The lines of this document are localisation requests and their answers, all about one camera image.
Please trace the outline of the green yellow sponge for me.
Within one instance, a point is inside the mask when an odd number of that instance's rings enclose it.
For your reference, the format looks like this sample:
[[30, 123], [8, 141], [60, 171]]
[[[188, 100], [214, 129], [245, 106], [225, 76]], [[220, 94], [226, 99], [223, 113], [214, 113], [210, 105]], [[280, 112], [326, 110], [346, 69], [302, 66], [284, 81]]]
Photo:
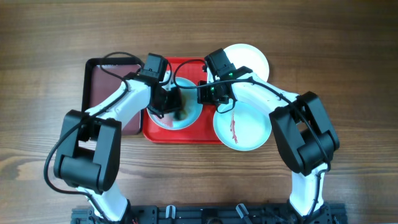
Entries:
[[183, 121], [187, 118], [187, 112], [184, 108], [180, 108], [174, 112], [173, 120], [174, 121]]

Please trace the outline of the light blue plate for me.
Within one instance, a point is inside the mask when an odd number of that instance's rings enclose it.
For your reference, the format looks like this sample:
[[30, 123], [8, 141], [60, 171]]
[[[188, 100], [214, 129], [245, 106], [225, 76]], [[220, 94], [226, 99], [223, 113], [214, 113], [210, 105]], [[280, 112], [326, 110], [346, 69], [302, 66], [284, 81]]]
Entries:
[[218, 139], [231, 149], [251, 151], [261, 147], [272, 131], [271, 121], [249, 104], [229, 101], [221, 104], [213, 117]]
[[184, 129], [192, 125], [200, 116], [203, 105], [197, 103], [197, 89], [183, 89], [179, 88], [182, 94], [183, 108], [187, 112], [187, 118], [183, 121], [174, 121], [173, 113], [165, 114], [163, 118], [159, 118], [154, 114], [149, 113], [151, 120], [161, 128], [168, 130]]

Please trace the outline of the white plate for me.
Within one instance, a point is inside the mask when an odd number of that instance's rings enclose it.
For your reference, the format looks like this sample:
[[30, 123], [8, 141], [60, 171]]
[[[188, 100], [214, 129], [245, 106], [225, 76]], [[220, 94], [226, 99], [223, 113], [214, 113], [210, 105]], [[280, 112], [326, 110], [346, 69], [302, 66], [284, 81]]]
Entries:
[[236, 68], [250, 68], [261, 80], [267, 82], [270, 74], [266, 56], [256, 47], [249, 44], [233, 44], [224, 49], [229, 61]]

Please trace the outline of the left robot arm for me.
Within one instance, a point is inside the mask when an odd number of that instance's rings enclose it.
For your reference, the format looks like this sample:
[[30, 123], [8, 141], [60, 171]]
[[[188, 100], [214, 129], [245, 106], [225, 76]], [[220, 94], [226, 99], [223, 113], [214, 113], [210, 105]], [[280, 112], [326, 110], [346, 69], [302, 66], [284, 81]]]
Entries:
[[107, 99], [86, 111], [69, 111], [60, 139], [44, 166], [54, 162], [53, 173], [72, 187], [71, 195], [84, 195], [91, 203], [89, 219], [101, 223], [134, 223], [130, 201], [121, 193], [116, 177], [121, 155], [121, 134], [133, 116], [150, 108], [158, 117], [166, 114], [165, 104], [171, 79], [130, 73]]

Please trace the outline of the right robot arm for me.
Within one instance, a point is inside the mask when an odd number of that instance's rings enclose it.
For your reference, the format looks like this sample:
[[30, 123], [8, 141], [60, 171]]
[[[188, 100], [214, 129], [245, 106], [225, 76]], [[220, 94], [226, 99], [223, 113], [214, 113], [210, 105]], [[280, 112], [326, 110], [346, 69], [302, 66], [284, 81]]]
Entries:
[[318, 95], [281, 90], [255, 73], [239, 78], [229, 73], [225, 79], [198, 88], [200, 102], [242, 102], [268, 116], [279, 155], [292, 171], [289, 208], [300, 223], [314, 222], [326, 214], [323, 178], [340, 141]]

